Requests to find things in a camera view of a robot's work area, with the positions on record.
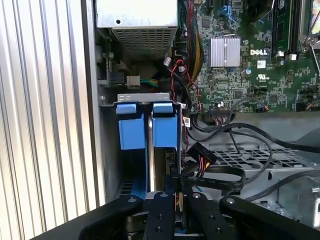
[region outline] white sticker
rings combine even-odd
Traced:
[[[256,64],[257,69],[265,69],[266,68],[266,61],[265,60],[259,60]]]
[[[184,125],[185,125],[187,128],[190,128],[190,118],[189,118],[189,117],[184,116],[184,117],[183,117],[183,122],[184,122]]]
[[[283,9],[285,7],[285,0],[280,0],[279,9]]]

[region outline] connector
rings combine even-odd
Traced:
[[[215,0],[206,0],[205,4],[206,4],[206,9],[209,11],[215,8]]]

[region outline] ribbed metal panel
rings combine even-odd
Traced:
[[[212,68],[225,66],[225,38],[212,37],[209,44],[209,63]]]
[[[0,0],[0,239],[97,206],[80,1]]]
[[[240,37],[225,38],[225,67],[240,66]]]
[[[240,66],[240,37],[217,36],[209,41],[209,64],[212,68]]]

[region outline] dell logo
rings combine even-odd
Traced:
[[[266,56],[268,55],[266,49],[258,49],[258,50],[250,50],[250,55],[261,55],[261,56]]]

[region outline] blue plastic tab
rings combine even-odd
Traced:
[[[154,103],[153,112],[156,114],[173,113],[174,107],[172,106],[172,103]]]
[[[137,105],[132,104],[118,104],[115,109],[116,114],[135,114],[137,112]]]
[[[122,150],[144,149],[146,147],[144,115],[138,119],[119,120],[119,135]]]
[[[178,117],[156,117],[153,119],[153,146],[175,148],[178,141]]]

